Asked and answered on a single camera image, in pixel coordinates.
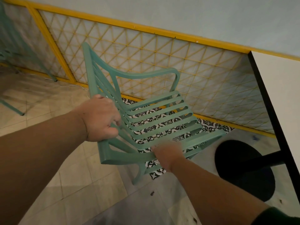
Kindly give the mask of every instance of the sleeve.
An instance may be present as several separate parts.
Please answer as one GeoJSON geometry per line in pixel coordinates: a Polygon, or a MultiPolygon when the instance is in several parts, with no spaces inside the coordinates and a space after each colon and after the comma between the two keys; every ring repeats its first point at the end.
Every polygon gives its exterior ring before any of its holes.
{"type": "Polygon", "coordinates": [[[288,216],[277,208],[271,207],[263,211],[252,223],[252,225],[262,224],[300,225],[300,218],[288,216]]]}

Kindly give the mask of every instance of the person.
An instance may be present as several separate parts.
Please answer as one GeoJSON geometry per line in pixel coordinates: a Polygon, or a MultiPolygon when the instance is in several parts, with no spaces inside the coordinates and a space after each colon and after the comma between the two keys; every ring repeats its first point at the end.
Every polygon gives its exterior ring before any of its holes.
{"type": "MultiPolygon", "coordinates": [[[[18,224],[68,155],[84,141],[116,137],[110,125],[120,121],[113,101],[95,95],[69,113],[0,137],[0,224],[18,224]]],[[[178,142],[153,151],[178,178],[203,225],[300,224],[185,159],[178,142]]]]}

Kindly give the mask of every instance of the hand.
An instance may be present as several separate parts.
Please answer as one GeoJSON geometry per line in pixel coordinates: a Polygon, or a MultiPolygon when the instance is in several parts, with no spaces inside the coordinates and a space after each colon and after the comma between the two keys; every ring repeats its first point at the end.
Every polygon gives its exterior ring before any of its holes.
{"type": "Polygon", "coordinates": [[[157,147],[152,147],[152,152],[154,152],[161,166],[168,172],[172,172],[172,166],[176,161],[185,160],[180,142],[165,142],[157,147]]]}
{"type": "Polygon", "coordinates": [[[118,136],[118,130],[110,127],[113,121],[120,126],[121,116],[114,102],[101,95],[94,95],[71,111],[83,120],[87,137],[86,141],[101,141],[118,136]]]}

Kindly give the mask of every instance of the forearm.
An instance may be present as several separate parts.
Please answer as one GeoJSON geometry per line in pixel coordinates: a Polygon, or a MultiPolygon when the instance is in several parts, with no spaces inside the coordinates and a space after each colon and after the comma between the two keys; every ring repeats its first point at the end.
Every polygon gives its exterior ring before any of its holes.
{"type": "Polygon", "coordinates": [[[0,220],[17,224],[85,139],[85,124],[72,112],[0,137],[0,220]]]}
{"type": "Polygon", "coordinates": [[[203,225],[250,225],[268,208],[261,200],[189,160],[178,159],[172,173],[185,189],[203,225]]]}

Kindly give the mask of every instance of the yellow post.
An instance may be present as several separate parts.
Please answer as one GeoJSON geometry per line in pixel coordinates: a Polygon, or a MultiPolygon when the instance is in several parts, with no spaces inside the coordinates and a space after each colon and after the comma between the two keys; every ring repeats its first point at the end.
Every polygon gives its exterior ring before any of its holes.
{"type": "Polygon", "coordinates": [[[59,63],[61,64],[63,70],[65,71],[66,75],[70,79],[70,83],[75,84],[76,80],[71,73],[68,65],[66,64],[65,59],[63,58],[62,54],[60,53],[55,41],[53,40],[53,37],[51,36],[45,22],[43,21],[40,13],[31,6],[31,2],[25,1],[25,6],[28,9],[29,13],[31,14],[32,18],[34,19],[35,23],[37,24],[38,28],[40,29],[41,33],[43,34],[45,40],[49,44],[50,48],[52,49],[54,55],[58,59],[59,63]]]}

